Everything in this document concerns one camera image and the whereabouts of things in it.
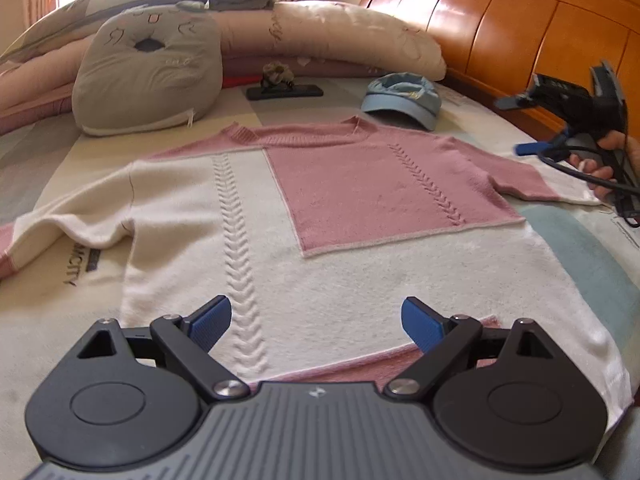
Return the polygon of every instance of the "red fabric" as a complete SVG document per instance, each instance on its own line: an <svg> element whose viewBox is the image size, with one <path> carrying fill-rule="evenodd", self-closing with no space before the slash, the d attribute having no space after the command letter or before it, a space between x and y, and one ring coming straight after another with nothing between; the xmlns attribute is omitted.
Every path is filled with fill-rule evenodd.
<svg viewBox="0 0 640 480"><path fill-rule="evenodd" d="M222 88L233 88L234 86L242 86L242 85L251 85L254 83L259 83L262 79L262 75L242 75L242 76L232 76L222 77Z"/></svg>

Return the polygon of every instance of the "pink pillow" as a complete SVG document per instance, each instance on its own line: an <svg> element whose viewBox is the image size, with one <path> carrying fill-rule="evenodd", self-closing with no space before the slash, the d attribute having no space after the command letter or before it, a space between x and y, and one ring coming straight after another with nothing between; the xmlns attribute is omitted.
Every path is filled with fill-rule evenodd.
<svg viewBox="0 0 640 480"><path fill-rule="evenodd" d="M0 135L45 117L70 112L73 87L73 83L68 83L46 92L37 99L0 111Z"/></svg>
<svg viewBox="0 0 640 480"><path fill-rule="evenodd" d="M223 56L340 59L432 81L447 70L440 45L402 20L341 2L277 2L273 10L209 12Z"/></svg>
<svg viewBox="0 0 640 480"><path fill-rule="evenodd" d="M279 56L223 56L223 74L227 77L242 77L262 74L262 67L272 61L289 65L296 77L380 77L387 70L364 66L348 61L316 59L308 57Z"/></svg>
<svg viewBox="0 0 640 480"><path fill-rule="evenodd" d="M72 41L0 73L0 110L31 101L75 81L93 38Z"/></svg>

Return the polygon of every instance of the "metal screw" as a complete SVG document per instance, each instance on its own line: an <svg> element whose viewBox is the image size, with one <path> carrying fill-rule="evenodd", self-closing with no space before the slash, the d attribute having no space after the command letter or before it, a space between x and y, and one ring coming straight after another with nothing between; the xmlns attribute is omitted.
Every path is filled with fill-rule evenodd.
<svg viewBox="0 0 640 480"><path fill-rule="evenodd" d="M420 389L420 384L413 379L394 379L387 386L396 395L413 395Z"/></svg>
<svg viewBox="0 0 640 480"><path fill-rule="evenodd" d="M249 387L240 381L229 379L215 384L215 386L213 386L213 391L220 397L237 399L238 397L244 397L247 395L249 393Z"/></svg>

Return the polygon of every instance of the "gray cat pillow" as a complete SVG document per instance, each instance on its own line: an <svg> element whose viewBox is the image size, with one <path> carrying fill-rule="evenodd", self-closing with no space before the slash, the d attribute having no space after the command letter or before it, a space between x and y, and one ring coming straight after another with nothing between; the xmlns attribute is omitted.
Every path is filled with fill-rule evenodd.
<svg viewBox="0 0 640 480"><path fill-rule="evenodd" d="M107 20L89 46L71 97L92 136L191 123L222 88L220 32L195 3L137 7Z"/></svg>

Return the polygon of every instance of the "sweater collar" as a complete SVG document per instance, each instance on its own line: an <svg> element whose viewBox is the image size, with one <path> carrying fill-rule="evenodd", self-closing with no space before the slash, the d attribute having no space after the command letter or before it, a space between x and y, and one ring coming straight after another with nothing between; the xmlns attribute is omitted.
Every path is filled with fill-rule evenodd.
<svg viewBox="0 0 640 480"><path fill-rule="evenodd" d="M353 116L339 123L278 124L256 130L233 123L222 133L245 146L313 147L362 142L377 131L374 123Z"/></svg>

